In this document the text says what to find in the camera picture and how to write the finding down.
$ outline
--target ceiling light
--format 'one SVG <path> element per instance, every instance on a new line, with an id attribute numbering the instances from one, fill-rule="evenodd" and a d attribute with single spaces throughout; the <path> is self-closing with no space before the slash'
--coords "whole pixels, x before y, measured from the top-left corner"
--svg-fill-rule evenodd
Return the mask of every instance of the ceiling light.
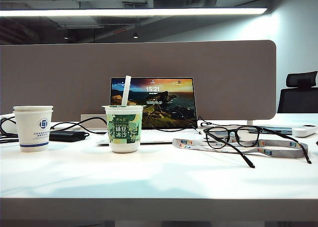
<path id="1" fill-rule="evenodd" d="M 176 9 L 59 9 L 59 10 L 1 10 L 0 17 L 20 16 L 175 16 L 175 15 L 253 15 L 266 8 L 176 8 Z"/>

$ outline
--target drink label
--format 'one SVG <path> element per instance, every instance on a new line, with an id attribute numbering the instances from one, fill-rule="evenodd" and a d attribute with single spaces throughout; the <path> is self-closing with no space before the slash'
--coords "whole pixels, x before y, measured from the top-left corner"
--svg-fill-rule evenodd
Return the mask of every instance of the drink label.
<path id="1" fill-rule="evenodd" d="M 106 114 L 108 138 L 113 144 L 140 141 L 142 114 Z"/>

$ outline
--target cup logo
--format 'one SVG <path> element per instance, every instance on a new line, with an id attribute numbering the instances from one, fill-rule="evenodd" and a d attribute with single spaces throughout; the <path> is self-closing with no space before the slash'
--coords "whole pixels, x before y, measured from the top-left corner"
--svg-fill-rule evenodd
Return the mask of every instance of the cup logo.
<path id="1" fill-rule="evenodd" d="M 45 129 L 47 126 L 48 126 L 48 120 L 47 119 L 42 119 L 41 121 L 40 121 L 40 128 L 41 129 Z"/>

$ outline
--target sky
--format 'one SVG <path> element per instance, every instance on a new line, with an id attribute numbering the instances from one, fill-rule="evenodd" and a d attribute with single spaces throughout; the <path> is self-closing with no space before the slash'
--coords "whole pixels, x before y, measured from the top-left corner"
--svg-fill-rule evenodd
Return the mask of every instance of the sky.
<path id="1" fill-rule="evenodd" d="M 112 89 L 119 91 L 124 90 L 124 78 L 114 79 Z M 147 87 L 158 87 L 159 92 L 192 92 L 192 79 L 191 78 L 169 78 L 169 79 L 148 79 L 148 78 L 132 78 L 130 82 L 130 89 L 134 92 L 147 92 Z"/>

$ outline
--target straw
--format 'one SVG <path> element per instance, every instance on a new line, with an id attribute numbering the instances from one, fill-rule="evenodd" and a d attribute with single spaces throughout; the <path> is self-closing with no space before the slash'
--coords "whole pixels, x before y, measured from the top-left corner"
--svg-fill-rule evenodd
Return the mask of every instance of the straw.
<path id="1" fill-rule="evenodd" d="M 123 99 L 121 101 L 121 106 L 127 106 L 128 93 L 129 93 L 129 87 L 130 87 L 130 79 L 131 79 L 131 76 L 126 76 L 125 86 L 124 86 L 124 93 L 123 93 Z"/>

